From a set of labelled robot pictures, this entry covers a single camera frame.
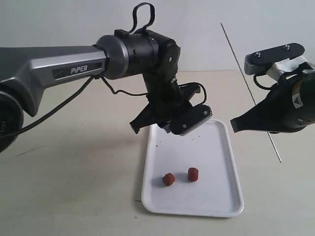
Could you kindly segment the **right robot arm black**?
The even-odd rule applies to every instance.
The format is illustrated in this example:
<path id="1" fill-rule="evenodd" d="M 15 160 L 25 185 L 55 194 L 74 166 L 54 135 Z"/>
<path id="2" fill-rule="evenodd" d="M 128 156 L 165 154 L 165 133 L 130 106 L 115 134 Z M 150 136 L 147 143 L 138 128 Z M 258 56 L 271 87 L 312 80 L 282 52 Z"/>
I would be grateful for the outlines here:
<path id="1" fill-rule="evenodd" d="M 266 98 L 232 119 L 233 131 L 294 133 L 315 122 L 315 75 L 302 71 L 287 79 L 284 74 L 269 87 Z"/>

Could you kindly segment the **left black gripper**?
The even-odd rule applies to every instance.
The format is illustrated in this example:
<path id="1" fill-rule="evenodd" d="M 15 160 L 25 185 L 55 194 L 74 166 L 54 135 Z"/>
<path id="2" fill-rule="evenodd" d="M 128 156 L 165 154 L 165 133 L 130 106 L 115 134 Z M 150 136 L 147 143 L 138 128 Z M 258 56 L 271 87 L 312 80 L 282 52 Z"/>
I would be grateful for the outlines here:
<path id="1" fill-rule="evenodd" d="M 191 98 L 201 92 L 201 85 L 197 82 L 180 85 L 175 76 L 169 81 L 155 76 L 147 77 L 144 82 L 148 104 L 130 122 L 136 134 L 141 128 L 152 124 L 157 124 L 168 133 L 170 122 L 189 111 L 193 107 Z"/>

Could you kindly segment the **left robot arm grey Piper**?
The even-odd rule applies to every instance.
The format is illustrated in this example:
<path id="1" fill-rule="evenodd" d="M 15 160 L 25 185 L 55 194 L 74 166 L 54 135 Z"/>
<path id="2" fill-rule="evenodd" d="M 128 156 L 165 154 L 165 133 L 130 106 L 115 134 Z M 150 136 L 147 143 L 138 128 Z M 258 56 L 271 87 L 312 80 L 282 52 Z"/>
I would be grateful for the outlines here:
<path id="1" fill-rule="evenodd" d="M 201 123 L 204 107 L 190 103 L 200 91 L 196 84 L 176 82 L 179 55 L 173 39 L 151 30 L 117 30 L 92 46 L 1 48 L 1 150 L 21 131 L 23 114 L 37 114 L 45 89 L 85 77 L 106 81 L 141 74 L 148 105 L 131 122 L 133 131 L 157 124 L 175 135 L 185 134 Z"/>

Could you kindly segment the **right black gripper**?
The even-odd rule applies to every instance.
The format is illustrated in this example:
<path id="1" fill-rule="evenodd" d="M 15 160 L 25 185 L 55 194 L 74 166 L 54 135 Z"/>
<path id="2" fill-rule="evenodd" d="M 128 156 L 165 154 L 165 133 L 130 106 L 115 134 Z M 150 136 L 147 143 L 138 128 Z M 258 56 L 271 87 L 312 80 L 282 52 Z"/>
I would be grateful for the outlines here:
<path id="1" fill-rule="evenodd" d="M 232 119 L 233 131 L 294 133 L 315 122 L 315 69 L 307 62 L 280 76 L 266 98 Z"/>

